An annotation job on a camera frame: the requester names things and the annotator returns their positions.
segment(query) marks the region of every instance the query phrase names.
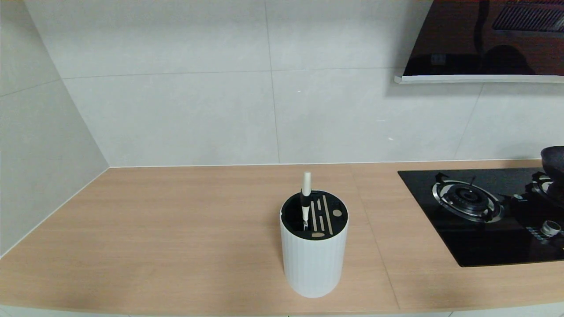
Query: kitchen counter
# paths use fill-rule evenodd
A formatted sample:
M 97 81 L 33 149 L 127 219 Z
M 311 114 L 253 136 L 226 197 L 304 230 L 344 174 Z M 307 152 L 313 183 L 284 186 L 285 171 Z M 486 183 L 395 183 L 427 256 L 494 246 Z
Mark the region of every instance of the kitchen counter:
M 564 300 L 564 261 L 459 267 L 397 174 L 538 160 L 109 169 L 0 260 L 0 303 L 131 315 L 452 311 Z M 310 170 L 349 209 L 341 282 L 284 277 L 278 212 Z

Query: knife block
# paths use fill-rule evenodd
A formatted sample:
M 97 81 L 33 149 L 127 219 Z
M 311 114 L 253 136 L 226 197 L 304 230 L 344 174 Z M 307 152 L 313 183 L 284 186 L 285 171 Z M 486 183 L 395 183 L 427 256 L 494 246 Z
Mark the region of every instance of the knife block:
M 311 191 L 307 229 L 299 193 L 280 209 L 284 274 L 298 294 L 315 298 L 330 293 L 341 279 L 349 213 L 345 204 L 325 191 Z

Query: white wall tile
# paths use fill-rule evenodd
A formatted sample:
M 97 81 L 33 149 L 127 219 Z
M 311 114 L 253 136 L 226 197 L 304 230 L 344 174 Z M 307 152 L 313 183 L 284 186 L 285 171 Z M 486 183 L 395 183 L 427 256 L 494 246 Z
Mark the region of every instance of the white wall tile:
M 89 312 L 60 311 L 1 305 L 11 317 L 127 317 L 127 315 L 94 314 Z
M 2 254 L 106 169 L 59 81 L 0 97 Z
M 431 0 L 267 0 L 272 68 L 405 67 Z
M 392 77 L 392 69 L 274 72 L 280 161 L 452 159 L 481 84 Z
M 59 79 L 24 2 L 0 7 L 0 96 Z
M 61 77 L 270 70 L 262 0 L 27 0 Z
M 110 166 L 277 163 L 268 72 L 65 80 Z
M 456 159 L 540 157 L 564 144 L 564 87 L 545 83 L 485 84 Z
M 562 317 L 564 302 L 489 310 L 455 311 L 451 317 Z

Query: stove knob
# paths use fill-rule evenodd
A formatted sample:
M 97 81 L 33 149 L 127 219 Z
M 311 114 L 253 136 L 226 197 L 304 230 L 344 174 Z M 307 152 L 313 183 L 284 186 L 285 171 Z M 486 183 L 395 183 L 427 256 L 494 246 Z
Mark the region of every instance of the stove knob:
M 547 220 L 543 223 L 543 227 L 540 229 L 544 233 L 545 236 L 554 237 L 556 236 L 562 227 L 554 221 Z

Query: burner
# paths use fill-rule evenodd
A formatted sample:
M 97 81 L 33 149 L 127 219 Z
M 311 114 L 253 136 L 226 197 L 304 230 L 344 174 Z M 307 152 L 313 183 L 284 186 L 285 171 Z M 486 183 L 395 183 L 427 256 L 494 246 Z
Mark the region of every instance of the burner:
M 499 201 L 484 189 L 472 183 L 443 180 L 439 173 L 433 186 L 433 196 L 450 212 L 475 222 L 496 222 L 503 217 Z
M 488 208 L 488 197 L 473 185 L 454 184 L 448 189 L 445 198 L 454 207 L 466 209 L 470 214 L 476 212 L 476 215 L 481 215 Z
M 564 186 L 542 172 L 533 175 L 532 189 L 553 205 L 564 208 Z

